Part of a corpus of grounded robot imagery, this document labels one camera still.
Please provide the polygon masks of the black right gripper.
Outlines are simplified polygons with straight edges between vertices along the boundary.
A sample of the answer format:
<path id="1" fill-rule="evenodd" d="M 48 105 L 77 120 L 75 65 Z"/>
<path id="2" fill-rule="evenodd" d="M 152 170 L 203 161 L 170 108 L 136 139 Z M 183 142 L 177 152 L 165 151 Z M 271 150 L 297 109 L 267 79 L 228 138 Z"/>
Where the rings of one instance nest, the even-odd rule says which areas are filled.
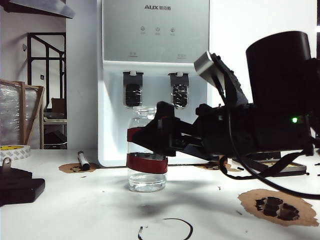
<path id="1" fill-rule="evenodd" d="M 200 104 L 190 124 L 175 117 L 172 104 L 159 101 L 146 126 L 128 129 L 128 141 L 156 154 L 175 157 L 182 152 L 208 160 L 214 156 L 248 156 L 258 152 L 258 109 L 252 104 L 210 107 Z"/>

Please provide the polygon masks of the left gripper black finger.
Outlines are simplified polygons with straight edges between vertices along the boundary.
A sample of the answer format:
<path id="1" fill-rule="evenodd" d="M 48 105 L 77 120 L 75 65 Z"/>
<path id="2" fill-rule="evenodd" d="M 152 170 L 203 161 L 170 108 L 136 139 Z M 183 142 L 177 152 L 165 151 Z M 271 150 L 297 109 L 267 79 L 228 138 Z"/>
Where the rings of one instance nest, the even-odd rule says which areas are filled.
<path id="1" fill-rule="evenodd" d="M 72 19 L 76 13 L 62 0 L 1 0 L 7 13 L 46 15 Z"/>

